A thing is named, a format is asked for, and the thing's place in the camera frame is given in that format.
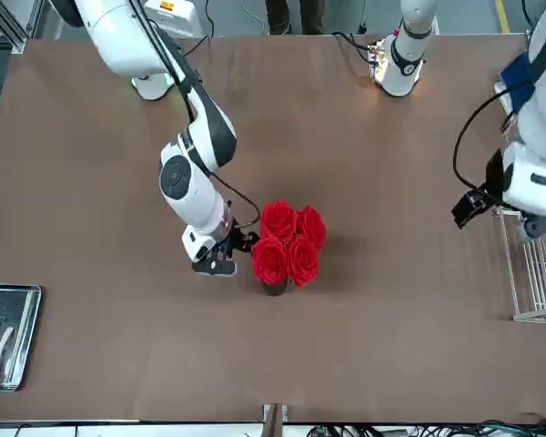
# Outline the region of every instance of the rose bouquet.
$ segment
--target rose bouquet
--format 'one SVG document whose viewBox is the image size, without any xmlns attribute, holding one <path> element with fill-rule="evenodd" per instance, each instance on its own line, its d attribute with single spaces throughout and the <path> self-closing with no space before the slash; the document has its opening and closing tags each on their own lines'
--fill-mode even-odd
<svg viewBox="0 0 546 437">
<path fill-rule="evenodd" d="M 296 211 L 277 200 L 263 209 L 260 227 L 261 238 L 251 249 L 253 271 L 270 294 L 285 291 L 289 279 L 302 287 L 318 275 L 326 226 L 314 208 Z"/>
</svg>

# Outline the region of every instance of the stainless steel tray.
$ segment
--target stainless steel tray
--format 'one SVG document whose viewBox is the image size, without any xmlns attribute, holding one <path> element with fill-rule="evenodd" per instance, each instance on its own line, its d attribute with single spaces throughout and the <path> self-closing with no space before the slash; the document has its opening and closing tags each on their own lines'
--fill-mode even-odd
<svg viewBox="0 0 546 437">
<path fill-rule="evenodd" d="M 14 328 L 2 354 L 0 391 L 15 391 L 22 382 L 41 296 L 37 285 L 0 284 L 0 339 Z"/>
</svg>

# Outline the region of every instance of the cable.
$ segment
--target cable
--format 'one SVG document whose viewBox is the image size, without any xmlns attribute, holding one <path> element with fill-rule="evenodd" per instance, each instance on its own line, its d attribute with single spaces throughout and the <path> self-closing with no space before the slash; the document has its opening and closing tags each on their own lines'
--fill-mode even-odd
<svg viewBox="0 0 546 437">
<path fill-rule="evenodd" d="M 364 55 L 361 52 L 361 50 L 367 50 L 368 51 L 369 46 L 371 46 L 373 44 L 376 44 L 376 41 L 374 41 L 372 43 L 369 43 L 369 44 L 364 46 L 364 45 L 359 44 L 359 43 L 356 42 L 356 39 L 354 38 L 353 34 L 349 34 L 349 36 L 347 36 L 345 33 L 340 32 L 340 31 L 332 32 L 331 34 L 332 34 L 332 36 L 340 36 L 340 37 L 344 38 L 348 44 L 350 44 L 351 46 L 354 46 L 354 48 L 356 48 L 356 51 L 358 52 L 358 55 L 360 56 L 360 58 L 365 63 L 367 63 L 367 64 L 369 64 L 371 66 L 376 65 L 376 63 L 374 61 L 370 61 L 366 57 L 364 57 Z"/>
<path fill-rule="evenodd" d="M 219 175 L 217 175 L 216 173 L 211 173 L 211 176 L 214 177 L 214 179 L 216 179 L 218 182 L 220 182 L 222 185 L 224 185 L 225 187 L 227 187 L 228 189 L 230 189 L 233 193 L 235 193 L 237 196 L 239 196 L 240 198 L 242 198 L 243 200 L 245 200 L 250 206 L 252 206 L 255 211 L 257 212 L 257 216 L 255 218 L 253 218 L 252 220 L 248 221 L 247 223 L 243 224 L 243 225 L 236 225 L 235 228 L 237 229 L 243 229 L 243 228 L 248 228 L 249 226 L 252 226 L 254 225 L 255 223 L 257 223 L 259 221 L 259 219 L 261 218 L 261 210 L 258 208 L 257 204 L 255 202 L 253 202 L 250 198 L 248 198 L 247 196 L 245 196 L 243 193 L 241 193 L 240 191 L 238 191 L 236 188 L 233 188 L 231 187 L 227 182 L 225 182 Z"/>
<path fill-rule="evenodd" d="M 184 53 L 184 57 L 188 56 L 188 55 L 191 55 L 197 48 L 199 48 L 200 46 L 202 46 L 202 43 L 204 43 L 206 40 L 208 39 L 208 35 L 204 35 L 204 37 L 198 41 L 194 47 L 192 47 L 190 50 L 186 51 Z"/>
<path fill-rule="evenodd" d="M 139 24 L 142 26 L 142 29 L 144 30 L 144 33 L 147 36 L 147 39 L 156 50 L 156 53 L 158 57 L 160 58 L 160 60 L 162 61 L 162 63 L 164 64 L 164 67 L 166 68 L 167 72 L 172 76 L 172 78 L 174 79 L 174 82 L 176 82 L 177 85 L 180 85 L 180 81 L 176 74 L 176 69 L 170 62 L 170 58 L 168 57 L 166 49 L 162 45 L 158 34 L 152 28 L 150 24 L 150 20 L 147 18 L 146 10 L 139 3 L 139 0 L 129 0 L 129 4 L 132 10 L 134 11 L 134 14 L 136 15 L 137 21 L 139 21 Z M 190 106 L 190 102 L 188 101 L 187 97 L 182 95 L 182 98 L 184 99 L 184 103 L 186 104 L 188 118 L 190 120 L 190 123 L 192 123 L 194 121 L 194 112 L 192 111 L 192 107 Z"/>
<path fill-rule="evenodd" d="M 22 431 L 23 428 L 30 428 L 30 425 L 28 423 L 23 423 L 18 427 L 15 433 L 15 437 L 18 437 L 18 434 Z"/>
<path fill-rule="evenodd" d="M 364 13 L 366 12 L 366 0 L 364 0 L 364 4 L 362 5 L 362 13 L 360 14 L 360 27 L 362 27 L 362 23 L 364 22 Z"/>
<path fill-rule="evenodd" d="M 249 15 L 255 21 L 259 21 L 261 23 L 261 26 L 262 26 L 261 36 L 263 36 L 265 34 L 265 22 L 247 9 L 247 7 L 245 6 L 245 0 L 240 0 L 240 5 L 242 6 L 243 10 L 247 13 L 247 15 Z"/>
<path fill-rule="evenodd" d="M 487 191 L 479 188 L 478 186 L 476 186 L 474 183 L 472 182 L 469 182 L 466 178 L 464 178 L 461 173 L 459 172 L 459 170 L 457 169 L 457 155 L 459 154 L 459 146 L 461 144 L 461 140 L 463 139 L 463 136 L 465 135 L 465 132 L 467 131 L 467 129 L 469 128 L 471 122 L 475 119 L 476 116 L 478 116 L 480 114 L 480 112 L 485 109 L 487 106 L 489 106 L 491 103 L 495 102 L 497 99 L 499 99 L 500 97 L 502 96 L 505 96 L 506 94 L 510 93 L 511 91 L 514 91 L 516 89 L 519 89 L 523 86 L 528 86 L 528 85 L 531 85 L 531 81 L 526 81 L 526 82 L 523 82 L 519 85 L 516 85 L 516 86 L 512 86 L 511 88 L 506 88 L 504 89 L 503 91 L 501 91 L 500 93 L 488 98 L 485 102 L 483 102 L 475 111 L 473 111 L 473 114 L 471 114 L 471 116 L 468 118 L 468 120 L 465 122 L 465 125 L 463 126 L 463 129 L 461 130 L 461 132 L 459 133 L 459 136 L 457 137 L 457 141 L 455 143 L 455 148 L 453 149 L 453 172 L 455 173 L 455 176 L 457 177 L 457 179 L 463 184 L 465 185 L 466 187 L 469 187 L 471 189 L 474 189 L 476 191 L 478 191 L 483 197 L 491 200 L 493 203 L 495 203 L 496 205 L 499 205 L 499 206 L 502 206 L 504 208 L 508 208 L 508 209 L 514 209 L 514 210 L 517 210 L 515 207 L 513 207 L 512 205 L 509 205 L 505 202 L 503 202 L 501 199 L 499 198 L 496 198 L 495 196 L 493 196 L 492 194 L 488 193 Z"/>
<path fill-rule="evenodd" d="M 210 14 L 208 13 L 208 2 L 210 0 L 207 0 L 207 2 L 204 4 L 204 12 L 207 15 L 207 19 L 210 22 L 210 37 L 215 37 L 215 22 L 212 21 L 212 18 L 210 18 Z"/>
<path fill-rule="evenodd" d="M 530 16 L 528 15 L 528 7 L 526 7 L 526 0 L 521 0 L 521 11 L 524 13 L 524 18 L 526 19 L 526 23 L 528 23 L 530 28 L 534 27 L 534 25 L 531 23 Z"/>
</svg>

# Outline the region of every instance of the person's leg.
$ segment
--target person's leg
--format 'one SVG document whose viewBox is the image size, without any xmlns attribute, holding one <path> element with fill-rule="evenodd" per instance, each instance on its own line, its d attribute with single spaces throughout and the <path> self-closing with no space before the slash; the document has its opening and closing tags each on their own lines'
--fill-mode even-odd
<svg viewBox="0 0 546 437">
<path fill-rule="evenodd" d="M 289 30 L 289 9 L 286 0 L 266 0 L 269 33 L 284 35 Z"/>
<path fill-rule="evenodd" d="M 301 0 L 301 27 L 304 35 L 322 35 L 325 0 Z"/>
</svg>

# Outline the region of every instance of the flower vase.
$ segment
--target flower vase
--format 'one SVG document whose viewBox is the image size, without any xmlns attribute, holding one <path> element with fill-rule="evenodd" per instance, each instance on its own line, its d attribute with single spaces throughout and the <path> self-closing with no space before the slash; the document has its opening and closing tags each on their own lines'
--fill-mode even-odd
<svg viewBox="0 0 546 437">
<path fill-rule="evenodd" d="M 288 284 L 289 284 L 289 278 L 285 279 L 285 282 L 282 284 L 267 284 L 263 281 L 261 281 L 261 285 L 263 286 L 263 290 L 269 295 L 269 296 L 281 296 L 282 294 L 285 294 L 288 290 Z"/>
</svg>

